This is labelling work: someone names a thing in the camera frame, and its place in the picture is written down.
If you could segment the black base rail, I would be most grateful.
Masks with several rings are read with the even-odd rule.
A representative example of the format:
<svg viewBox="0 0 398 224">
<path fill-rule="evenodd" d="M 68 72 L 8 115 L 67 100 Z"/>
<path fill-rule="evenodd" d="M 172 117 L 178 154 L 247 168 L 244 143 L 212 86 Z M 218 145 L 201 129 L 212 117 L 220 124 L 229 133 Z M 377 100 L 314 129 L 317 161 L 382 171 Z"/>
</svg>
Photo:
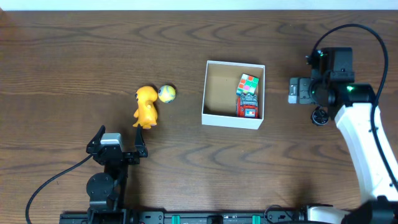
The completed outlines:
<svg viewBox="0 0 398 224">
<path fill-rule="evenodd" d="M 139 212 L 121 210 L 118 212 L 63 213 L 60 223 L 123 223 L 123 224 L 267 224 L 267 223 L 304 223 L 308 220 L 303 212 L 271 209 L 266 212 L 234 213 L 193 213 L 193 212 Z"/>
</svg>

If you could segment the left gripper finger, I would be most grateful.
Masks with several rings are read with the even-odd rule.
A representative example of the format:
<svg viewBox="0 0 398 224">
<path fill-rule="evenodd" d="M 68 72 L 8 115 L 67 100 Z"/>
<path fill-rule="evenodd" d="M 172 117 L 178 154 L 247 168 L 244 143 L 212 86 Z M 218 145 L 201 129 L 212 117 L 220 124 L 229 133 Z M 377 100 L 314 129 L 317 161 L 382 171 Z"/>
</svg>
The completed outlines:
<svg viewBox="0 0 398 224">
<path fill-rule="evenodd" d="M 134 145 L 139 157 L 148 157 L 148 150 L 146 144 L 144 142 L 144 138 L 142 137 L 142 126 L 138 125 L 136 130 L 136 138 L 134 141 Z"/>
<path fill-rule="evenodd" d="M 98 130 L 98 132 L 93 137 L 93 139 L 87 144 L 86 153 L 93 154 L 98 150 L 99 146 L 101 145 L 100 141 L 103 134 L 105 133 L 105 130 L 106 130 L 105 126 L 102 125 Z"/>
</svg>

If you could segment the small black round cap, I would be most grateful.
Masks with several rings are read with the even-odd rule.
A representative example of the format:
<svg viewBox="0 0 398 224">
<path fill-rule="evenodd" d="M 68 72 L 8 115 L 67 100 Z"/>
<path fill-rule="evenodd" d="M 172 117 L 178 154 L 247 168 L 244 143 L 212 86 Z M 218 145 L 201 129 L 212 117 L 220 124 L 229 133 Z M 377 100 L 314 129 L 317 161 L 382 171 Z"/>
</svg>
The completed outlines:
<svg viewBox="0 0 398 224">
<path fill-rule="evenodd" d="M 322 107 L 318 106 L 315 108 L 310 118 L 314 125 L 323 126 L 328 123 L 329 115 Z"/>
</svg>

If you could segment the orange dinosaur toy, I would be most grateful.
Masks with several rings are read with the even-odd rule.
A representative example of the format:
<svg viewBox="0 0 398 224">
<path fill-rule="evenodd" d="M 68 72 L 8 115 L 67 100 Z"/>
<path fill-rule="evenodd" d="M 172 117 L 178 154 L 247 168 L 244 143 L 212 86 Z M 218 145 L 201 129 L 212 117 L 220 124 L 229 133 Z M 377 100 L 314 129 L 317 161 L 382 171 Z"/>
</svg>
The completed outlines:
<svg viewBox="0 0 398 224">
<path fill-rule="evenodd" d="M 134 117 L 137 121 L 132 125 L 143 129 L 151 129 L 157 125 L 157 110 L 154 102 L 158 99 L 158 94 L 151 86 L 140 87 L 135 94 L 138 108 L 134 112 Z"/>
</svg>

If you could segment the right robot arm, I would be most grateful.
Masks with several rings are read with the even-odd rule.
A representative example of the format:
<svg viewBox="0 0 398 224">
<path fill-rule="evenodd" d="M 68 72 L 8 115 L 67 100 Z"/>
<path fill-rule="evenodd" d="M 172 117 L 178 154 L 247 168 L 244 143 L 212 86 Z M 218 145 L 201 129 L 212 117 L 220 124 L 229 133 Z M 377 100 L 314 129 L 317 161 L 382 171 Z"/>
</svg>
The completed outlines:
<svg viewBox="0 0 398 224">
<path fill-rule="evenodd" d="M 384 133 L 376 94 L 369 84 L 355 83 L 353 51 L 328 47 L 308 58 L 308 78 L 291 78 L 290 104 L 317 106 L 313 124 L 333 120 L 340 130 L 358 178 L 361 205 L 349 212 L 329 205 L 309 205 L 302 223 L 397 223 L 397 189 L 391 174 L 397 161 Z"/>
</svg>

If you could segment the yellow grey ball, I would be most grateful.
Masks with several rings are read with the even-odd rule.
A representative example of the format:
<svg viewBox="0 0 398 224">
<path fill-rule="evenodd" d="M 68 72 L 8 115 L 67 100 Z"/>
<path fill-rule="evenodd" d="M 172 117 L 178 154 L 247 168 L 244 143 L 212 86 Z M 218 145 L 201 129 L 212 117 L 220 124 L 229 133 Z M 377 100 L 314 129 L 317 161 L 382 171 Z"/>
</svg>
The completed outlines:
<svg viewBox="0 0 398 224">
<path fill-rule="evenodd" d="M 176 90 L 170 85 L 163 85 L 158 90 L 158 98 L 161 102 L 170 103 L 176 97 Z"/>
</svg>

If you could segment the red toy robot car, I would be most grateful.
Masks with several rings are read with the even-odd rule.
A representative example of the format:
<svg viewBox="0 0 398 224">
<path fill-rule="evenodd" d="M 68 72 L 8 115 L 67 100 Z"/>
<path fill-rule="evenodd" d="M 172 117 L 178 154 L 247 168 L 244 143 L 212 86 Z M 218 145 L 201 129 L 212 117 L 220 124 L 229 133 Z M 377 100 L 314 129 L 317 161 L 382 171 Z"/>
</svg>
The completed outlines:
<svg viewBox="0 0 398 224">
<path fill-rule="evenodd" d="M 240 118 L 258 118 L 258 99 L 254 94 L 242 94 L 238 97 L 236 103 L 236 114 Z"/>
</svg>

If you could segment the white cardboard box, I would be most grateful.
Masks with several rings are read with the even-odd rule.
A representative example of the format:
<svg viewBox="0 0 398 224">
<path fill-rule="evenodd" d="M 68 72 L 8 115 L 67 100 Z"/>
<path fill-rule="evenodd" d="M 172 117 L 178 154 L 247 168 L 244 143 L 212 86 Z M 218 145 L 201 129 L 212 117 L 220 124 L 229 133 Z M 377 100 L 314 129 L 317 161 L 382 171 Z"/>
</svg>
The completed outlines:
<svg viewBox="0 0 398 224">
<path fill-rule="evenodd" d="M 259 112 L 257 118 L 242 118 L 236 114 L 238 100 L 236 90 L 244 73 L 259 79 L 255 91 Z M 265 82 L 265 65 L 207 61 L 201 123 L 229 128 L 259 129 L 264 120 Z"/>
</svg>

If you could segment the colourful puzzle cube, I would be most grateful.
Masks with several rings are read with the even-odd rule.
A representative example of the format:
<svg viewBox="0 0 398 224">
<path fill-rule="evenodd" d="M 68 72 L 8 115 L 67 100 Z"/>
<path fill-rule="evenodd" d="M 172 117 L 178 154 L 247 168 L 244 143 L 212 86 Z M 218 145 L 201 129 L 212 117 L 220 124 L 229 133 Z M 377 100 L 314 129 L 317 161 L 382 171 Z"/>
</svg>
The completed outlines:
<svg viewBox="0 0 398 224">
<path fill-rule="evenodd" d="M 258 84 L 259 79 L 257 77 L 243 73 L 238 83 L 236 94 L 238 96 L 247 94 L 254 95 Z"/>
</svg>

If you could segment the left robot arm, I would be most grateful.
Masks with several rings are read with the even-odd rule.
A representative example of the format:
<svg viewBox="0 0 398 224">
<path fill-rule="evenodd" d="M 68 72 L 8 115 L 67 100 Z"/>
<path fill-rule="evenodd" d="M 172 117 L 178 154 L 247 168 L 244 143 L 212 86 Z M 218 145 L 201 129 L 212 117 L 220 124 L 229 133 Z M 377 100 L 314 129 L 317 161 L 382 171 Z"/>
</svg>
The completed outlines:
<svg viewBox="0 0 398 224">
<path fill-rule="evenodd" d="M 140 164 L 140 158 L 148 156 L 141 126 L 137 127 L 134 146 L 135 151 L 124 152 L 121 134 L 107 133 L 105 126 L 87 144 L 86 152 L 104 167 L 86 185 L 90 197 L 87 223 L 139 223 L 137 212 L 124 208 L 124 194 L 128 167 Z"/>
</svg>

